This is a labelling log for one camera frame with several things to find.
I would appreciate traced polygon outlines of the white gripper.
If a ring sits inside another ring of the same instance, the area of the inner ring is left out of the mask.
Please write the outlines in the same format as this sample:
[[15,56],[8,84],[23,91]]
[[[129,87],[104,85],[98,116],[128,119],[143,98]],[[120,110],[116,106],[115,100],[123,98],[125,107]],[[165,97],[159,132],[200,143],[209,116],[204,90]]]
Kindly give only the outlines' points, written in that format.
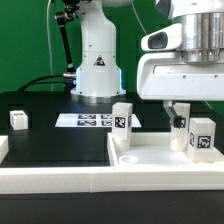
[[172,100],[224,101],[224,53],[216,62],[184,63],[180,52],[147,53],[137,69],[137,93],[142,99],[164,100],[174,128],[184,128]]

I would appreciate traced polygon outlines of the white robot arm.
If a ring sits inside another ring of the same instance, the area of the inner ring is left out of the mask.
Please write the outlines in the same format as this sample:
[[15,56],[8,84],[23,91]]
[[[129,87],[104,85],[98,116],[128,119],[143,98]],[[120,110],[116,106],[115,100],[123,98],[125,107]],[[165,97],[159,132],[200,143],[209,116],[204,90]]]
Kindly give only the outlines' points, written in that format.
[[133,0],[62,0],[55,16],[62,35],[71,93],[89,101],[123,95],[116,51],[120,34],[131,40],[123,54],[137,69],[136,90],[147,100],[224,100],[224,0],[155,0],[172,23],[140,35],[126,20],[114,25],[105,7]]

